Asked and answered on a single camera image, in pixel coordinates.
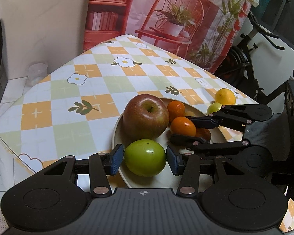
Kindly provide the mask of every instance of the exercise bike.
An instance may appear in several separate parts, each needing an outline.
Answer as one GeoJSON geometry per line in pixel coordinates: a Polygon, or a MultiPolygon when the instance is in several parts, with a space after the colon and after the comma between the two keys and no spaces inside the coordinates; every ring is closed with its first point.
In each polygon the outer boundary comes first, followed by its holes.
{"type": "Polygon", "coordinates": [[[279,36],[265,31],[258,24],[252,12],[249,12],[248,18],[253,25],[253,30],[248,35],[241,34],[243,39],[237,46],[232,46],[230,48],[226,58],[214,75],[242,91],[258,103],[268,104],[285,90],[285,84],[281,84],[268,96],[263,93],[264,89],[259,87],[258,81],[255,79],[253,64],[250,57],[250,52],[257,49],[258,46],[254,43],[253,47],[249,48],[248,43],[257,33],[261,33],[274,48],[279,50],[284,50],[285,48],[275,45],[272,40],[269,39],[269,37],[279,39],[279,36]]]}

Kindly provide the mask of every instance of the white plate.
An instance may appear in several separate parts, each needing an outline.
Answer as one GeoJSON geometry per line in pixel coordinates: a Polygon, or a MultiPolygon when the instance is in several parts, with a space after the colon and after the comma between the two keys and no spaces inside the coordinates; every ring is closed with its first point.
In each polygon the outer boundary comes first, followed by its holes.
{"type": "MultiPolygon", "coordinates": [[[[173,101],[173,99],[169,98],[160,98],[164,104],[167,106],[169,102],[173,101]]],[[[185,105],[185,111],[192,111],[195,113],[197,117],[205,116],[203,113],[201,113],[198,109],[190,106],[189,104],[184,103],[185,105]]],[[[127,135],[122,130],[122,117],[123,114],[119,117],[114,130],[113,130],[113,136],[112,136],[112,148],[114,148],[118,143],[121,143],[124,145],[124,149],[132,143],[131,140],[127,137],[127,135]]],[[[210,130],[211,132],[211,143],[219,143],[219,142],[226,142],[226,139],[224,138],[222,132],[218,128],[214,128],[210,130]]],[[[156,139],[156,142],[158,142],[165,150],[168,144],[170,144],[170,147],[174,147],[177,149],[181,154],[185,152],[191,152],[186,150],[183,147],[177,147],[172,145],[169,142],[170,137],[170,129],[167,128],[160,137],[156,139]]],[[[171,169],[169,167],[168,162],[165,165],[165,168],[162,172],[160,172],[158,175],[154,177],[141,177],[137,176],[134,173],[132,173],[123,162],[119,168],[119,172],[124,180],[124,182],[127,184],[130,188],[167,188],[172,187],[174,192],[176,192],[177,187],[179,185],[179,182],[181,180],[181,176],[174,176],[171,172],[171,169]]],[[[206,188],[208,188],[212,184],[212,178],[210,175],[200,175],[199,179],[199,191],[204,191],[206,188]]]]}

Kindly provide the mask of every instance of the transparent plastic container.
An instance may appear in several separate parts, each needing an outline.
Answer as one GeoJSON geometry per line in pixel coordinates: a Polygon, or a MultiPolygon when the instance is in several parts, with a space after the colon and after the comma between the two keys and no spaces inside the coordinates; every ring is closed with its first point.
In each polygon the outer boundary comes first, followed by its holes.
{"type": "Polygon", "coordinates": [[[44,63],[35,63],[28,68],[27,75],[32,86],[35,86],[47,76],[47,67],[48,65],[44,63]]]}

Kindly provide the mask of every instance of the table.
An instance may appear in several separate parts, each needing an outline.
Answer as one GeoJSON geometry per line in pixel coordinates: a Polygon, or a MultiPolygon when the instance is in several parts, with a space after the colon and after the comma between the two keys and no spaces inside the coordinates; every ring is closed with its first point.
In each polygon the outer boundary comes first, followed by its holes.
{"type": "MultiPolygon", "coordinates": [[[[137,94],[174,98],[206,113],[221,88],[234,91],[237,104],[256,103],[187,60],[122,35],[77,56],[19,98],[0,117],[0,142],[37,172],[66,155],[85,159],[110,152],[115,123],[137,94]]],[[[220,130],[227,141],[242,138],[240,132],[220,130]]],[[[86,181],[79,179],[79,185],[86,181]]],[[[110,183],[113,189],[125,186],[120,175],[110,183]]],[[[294,203],[290,207],[281,227],[286,231],[294,228],[294,203]]]]}

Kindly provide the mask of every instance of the red apple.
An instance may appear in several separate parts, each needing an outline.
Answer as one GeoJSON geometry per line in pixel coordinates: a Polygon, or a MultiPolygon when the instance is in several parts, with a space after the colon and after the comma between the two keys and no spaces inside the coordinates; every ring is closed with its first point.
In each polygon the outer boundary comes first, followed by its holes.
{"type": "Polygon", "coordinates": [[[156,139],[169,124],[169,112],[158,97],[142,94],[126,105],[123,129],[132,140],[156,139]]]}

